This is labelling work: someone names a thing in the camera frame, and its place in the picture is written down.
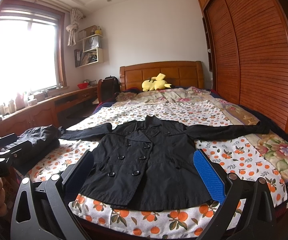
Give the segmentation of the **wooden desk cabinet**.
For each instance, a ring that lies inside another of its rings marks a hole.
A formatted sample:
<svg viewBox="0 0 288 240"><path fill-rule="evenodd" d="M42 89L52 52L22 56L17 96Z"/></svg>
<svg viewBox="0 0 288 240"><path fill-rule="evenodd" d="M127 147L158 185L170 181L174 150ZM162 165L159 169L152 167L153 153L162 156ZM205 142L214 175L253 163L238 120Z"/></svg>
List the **wooden desk cabinet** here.
<svg viewBox="0 0 288 240"><path fill-rule="evenodd" d="M96 87L76 90L53 98L44 100L36 105L19 110L0 121L0 137L15 133L20 135L29 128L36 126L61 124L58 121L58 114L73 107L81 106L97 96Z"/></svg>

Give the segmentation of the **white wall shelf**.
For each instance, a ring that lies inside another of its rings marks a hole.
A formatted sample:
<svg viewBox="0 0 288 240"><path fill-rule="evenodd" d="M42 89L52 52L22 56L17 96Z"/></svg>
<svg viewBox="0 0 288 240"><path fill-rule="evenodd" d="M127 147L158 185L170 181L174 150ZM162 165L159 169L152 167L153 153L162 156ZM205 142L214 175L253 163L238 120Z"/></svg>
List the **white wall shelf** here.
<svg viewBox="0 0 288 240"><path fill-rule="evenodd" d="M76 68L104 62L102 38L102 29L99 25L92 25L78 32L77 49L74 51Z"/></svg>

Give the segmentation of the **yellow plush toy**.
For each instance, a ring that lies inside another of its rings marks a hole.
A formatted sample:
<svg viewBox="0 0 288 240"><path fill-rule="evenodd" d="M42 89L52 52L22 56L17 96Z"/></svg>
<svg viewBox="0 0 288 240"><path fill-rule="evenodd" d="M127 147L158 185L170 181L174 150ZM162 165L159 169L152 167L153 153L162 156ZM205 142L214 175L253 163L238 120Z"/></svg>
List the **yellow plush toy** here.
<svg viewBox="0 0 288 240"><path fill-rule="evenodd" d="M142 91L148 92L153 90L163 90L165 88L171 88L171 84L164 80L165 75L159 73L156 77L151 77L149 80L145 80L142 83Z"/></svg>

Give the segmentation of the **window with wooden frame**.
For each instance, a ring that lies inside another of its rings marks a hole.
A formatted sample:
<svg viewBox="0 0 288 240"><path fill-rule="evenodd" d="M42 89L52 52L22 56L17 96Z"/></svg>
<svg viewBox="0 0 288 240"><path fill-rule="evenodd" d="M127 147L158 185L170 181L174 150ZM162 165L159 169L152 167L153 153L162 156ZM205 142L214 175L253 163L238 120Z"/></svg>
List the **window with wooden frame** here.
<svg viewBox="0 0 288 240"><path fill-rule="evenodd" d="M0 5L0 96L67 86L66 14L24 0Z"/></svg>

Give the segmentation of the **black double-breasted coat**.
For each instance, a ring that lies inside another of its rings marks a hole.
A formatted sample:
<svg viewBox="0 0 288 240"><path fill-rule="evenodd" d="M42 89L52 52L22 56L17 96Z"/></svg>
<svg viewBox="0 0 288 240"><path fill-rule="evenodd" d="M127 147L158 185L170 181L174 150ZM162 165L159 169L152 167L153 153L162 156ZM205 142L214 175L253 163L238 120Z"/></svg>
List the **black double-breasted coat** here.
<svg viewBox="0 0 288 240"><path fill-rule="evenodd" d="M232 140L268 132L262 123L186 126L147 116L116 127L105 123L76 131L62 129L61 137L98 141L82 195L113 208L160 211L187 209L211 200L193 164L196 140Z"/></svg>

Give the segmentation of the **red bowl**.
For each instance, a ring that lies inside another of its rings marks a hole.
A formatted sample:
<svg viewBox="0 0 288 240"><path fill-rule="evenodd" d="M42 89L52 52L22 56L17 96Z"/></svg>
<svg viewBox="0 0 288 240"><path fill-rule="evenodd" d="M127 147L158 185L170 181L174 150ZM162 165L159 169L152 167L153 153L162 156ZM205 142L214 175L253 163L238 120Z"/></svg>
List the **red bowl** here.
<svg viewBox="0 0 288 240"><path fill-rule="evenodd" d="M79 89L86 89L89 86L89 84L87 82L83 82L83 83L77 84L77 86Z"/></svg>

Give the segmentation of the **floral quilt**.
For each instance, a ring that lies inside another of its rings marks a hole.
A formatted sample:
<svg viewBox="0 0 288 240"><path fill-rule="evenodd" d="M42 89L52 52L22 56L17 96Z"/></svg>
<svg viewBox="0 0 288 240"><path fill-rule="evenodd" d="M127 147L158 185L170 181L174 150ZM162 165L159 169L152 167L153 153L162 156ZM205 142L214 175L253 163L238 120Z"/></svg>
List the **floral quilt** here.
<svg viewBox="0 0 288 240"><path fill-rule="evenodd" d="M265 115L250 110L244 106L228 102L211 90L202 90L196 87L173 88L150 92L139 92L138 89L130 89L119 93L117 102L121 103L194 103L209 101L217 107L225 116L226 121L233 124L254 125L258 121L265 124L271 130L268 135L252 135L251 143L260 155L269 161L281 174L288 187L288 135L274 121Z"/></svg>

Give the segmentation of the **folded black garment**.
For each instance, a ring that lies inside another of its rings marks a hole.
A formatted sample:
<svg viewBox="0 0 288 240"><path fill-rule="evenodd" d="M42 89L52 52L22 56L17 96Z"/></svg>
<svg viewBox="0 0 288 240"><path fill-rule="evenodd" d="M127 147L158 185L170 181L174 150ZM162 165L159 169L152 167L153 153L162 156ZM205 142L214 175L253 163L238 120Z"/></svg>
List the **folded black garment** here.
<svg viewBox="0 0 288 240"><path fill-rule="evenodd" d="M17 157L13 158L12 166L20 174L25 175L49 152L59 146L60 137L61 131L53 125L34 127L23 132L16 142L5 146L4 149L22 149Z"/></svg>

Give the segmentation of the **wooden louvered wardrobe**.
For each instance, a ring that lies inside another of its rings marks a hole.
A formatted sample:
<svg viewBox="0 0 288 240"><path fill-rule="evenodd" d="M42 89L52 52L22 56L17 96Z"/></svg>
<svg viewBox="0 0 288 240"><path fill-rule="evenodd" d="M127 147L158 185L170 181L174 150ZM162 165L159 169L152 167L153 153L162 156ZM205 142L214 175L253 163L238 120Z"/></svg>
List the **wooden louvered wardrobe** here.
<svg viewBox="0 0 288 240"><path fill-rule="evenodd" d="M288 134L288 20L279 0L198 0L215 90Z"/></svg>

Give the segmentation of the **tied white curtain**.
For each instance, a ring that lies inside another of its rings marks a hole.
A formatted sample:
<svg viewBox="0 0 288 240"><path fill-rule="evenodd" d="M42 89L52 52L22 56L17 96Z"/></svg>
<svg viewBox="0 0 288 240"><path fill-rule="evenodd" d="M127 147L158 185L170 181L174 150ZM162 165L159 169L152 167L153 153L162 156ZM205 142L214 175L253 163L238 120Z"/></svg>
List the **tied white curtain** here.
<svg viewBox="0 0 288 240"><path fill-rule="evenodd" d="M79 29L79 21L84 17L84 14L77 8L73 8L70 12L70 24L66 27L68 32L68 46L76 44L76 32Z"/></svg>

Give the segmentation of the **dark wooden chair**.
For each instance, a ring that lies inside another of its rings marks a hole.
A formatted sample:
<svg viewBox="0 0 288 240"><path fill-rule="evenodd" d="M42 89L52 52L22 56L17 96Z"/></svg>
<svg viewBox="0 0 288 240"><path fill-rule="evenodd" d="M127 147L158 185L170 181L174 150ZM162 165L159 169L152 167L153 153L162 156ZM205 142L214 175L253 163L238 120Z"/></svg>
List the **dark wooden chair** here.
<svg viewBox="0 0 288 240"><path fill-rule="evenodd" d="M100 79L97 86L97 95L99 103L102 103L113 97L114 94L120 92L119 80L114 76Z"/></svg>

